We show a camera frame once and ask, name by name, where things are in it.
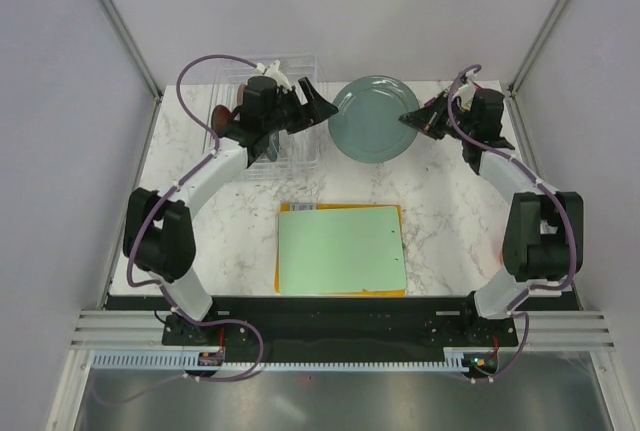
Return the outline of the grey-green plate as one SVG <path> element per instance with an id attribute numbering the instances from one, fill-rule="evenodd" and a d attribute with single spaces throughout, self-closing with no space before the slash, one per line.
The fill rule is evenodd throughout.
<path id="1" fill-rule="evenodd" d="M 400 117 L 416 111 L 420 102 L 402 81 L 384 75 L 359 78 L 344 86 L 333 100 L 338 113 L 328 121 L 330 137 L 349 158 L 380 164 L 404 153 L 417 131 Z"/>

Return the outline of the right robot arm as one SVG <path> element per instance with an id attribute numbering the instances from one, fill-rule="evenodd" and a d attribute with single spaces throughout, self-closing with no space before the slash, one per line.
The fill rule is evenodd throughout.
<path id="1" fill-rule="evenodd" d="M 399 121 L 434 140 L 459 140 L 465 163 L 510 207 L 502 267 L 471 293 L 474 310 L 457 322 L 460 337 L 477 345 L 493 334 L 493 320 L 509 317 L 535 292 L 559 295 L 571 285 L 583 260 L 584 201 L 549 185 L 517 158 L 502 135 L 501 92 L 477 86 L 471 91 L 468 103 L 460 93 L 443 91 Z"/>

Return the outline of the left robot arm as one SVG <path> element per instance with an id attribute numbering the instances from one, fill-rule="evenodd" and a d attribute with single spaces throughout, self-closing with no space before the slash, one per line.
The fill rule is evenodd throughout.
<path id="1" fill-rule="evenodd" d="M 185 333 L 208 344 L 219 333 L 209 314 L 212 297 L 193 264 L 196 241 L 193 219 L 228 182 L 266 153 L 271 135 L 305 131 L 336 115 L 308 78 L 291 85 L 267 74 L 248 79 L 241 102 L 229 114 L 215 112 L 214 146 L 165 191 L 137 188 L 129 197 L 123 238 L 127 268 L 139 268 L 159 286 L 171 306 L 185 318 Z"/>

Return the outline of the dark teal flowered plate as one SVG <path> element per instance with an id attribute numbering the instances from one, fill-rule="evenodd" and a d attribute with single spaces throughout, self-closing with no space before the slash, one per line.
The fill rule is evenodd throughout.
<path id="1" fill-rule="evenodd" d="M 265 156 L 270 162 L 276 162 L 279 157 L 280 140 L 279 133 L 273 132 L 269 135 Z"/>

